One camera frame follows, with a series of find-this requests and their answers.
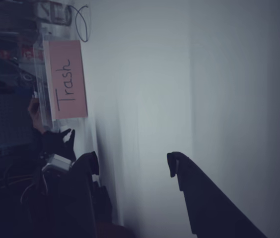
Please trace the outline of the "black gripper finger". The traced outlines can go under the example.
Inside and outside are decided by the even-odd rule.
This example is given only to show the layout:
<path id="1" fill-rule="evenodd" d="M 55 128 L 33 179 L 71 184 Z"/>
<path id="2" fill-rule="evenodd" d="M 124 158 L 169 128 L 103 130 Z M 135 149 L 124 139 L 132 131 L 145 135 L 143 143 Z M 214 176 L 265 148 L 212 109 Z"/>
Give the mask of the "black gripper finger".
<path id="1" fill-rule="evenodd" d="M 192 234 L 199 238 L 264 238 L 265 235 L 185 154 L 167 154 L 170 176 L 184 193 Z"/>
<path id="2" fill-rule="evenodd" d="M 61 176 L 55 213 L 57 238 L 97 237 L 92 175 L 99 174 L 95 152 L 85 153 Z"/>

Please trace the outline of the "bystander's bare hand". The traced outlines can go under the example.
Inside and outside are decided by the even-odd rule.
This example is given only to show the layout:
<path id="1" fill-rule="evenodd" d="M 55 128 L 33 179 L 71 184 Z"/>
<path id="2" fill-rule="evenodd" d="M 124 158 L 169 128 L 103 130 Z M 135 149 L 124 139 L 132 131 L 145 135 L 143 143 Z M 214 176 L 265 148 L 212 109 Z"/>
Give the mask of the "bystander's bare hand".
<path id="1" fill-rule="evenodd" d="M 44 134 L 46 132 L 41 119 L 40 114 L 40 103 L 38 98 L 32 98 L 29 106 L 28 106 L 28 112 L 30 114 L 30 117 L 32 119 L 33 127 L 38 130 L 41 134 Z"/>

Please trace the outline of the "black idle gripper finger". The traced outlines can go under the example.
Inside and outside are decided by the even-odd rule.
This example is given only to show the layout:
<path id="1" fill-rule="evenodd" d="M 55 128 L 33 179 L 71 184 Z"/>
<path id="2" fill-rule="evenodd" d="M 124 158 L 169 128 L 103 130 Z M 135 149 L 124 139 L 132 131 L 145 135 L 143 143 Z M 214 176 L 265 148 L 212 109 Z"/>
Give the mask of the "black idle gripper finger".
<path id="1" fill-rule="evenodd" d="M 66 129 L 64 131 L 59 132 L 59 137 L 62 143 L 64 144 L 72 144 L 72 129 Z"/>
<path id="2" fill-rule="evenodd" d="M 66 142 L 66 152 L 67 152 L 67 158 L 70 159 L 72 162 L 76 161 L 76 155 L 74 152 L 74 139 L 75 139 L 75 130 L 69 129 L 70 137 L 68 141 Z"/>

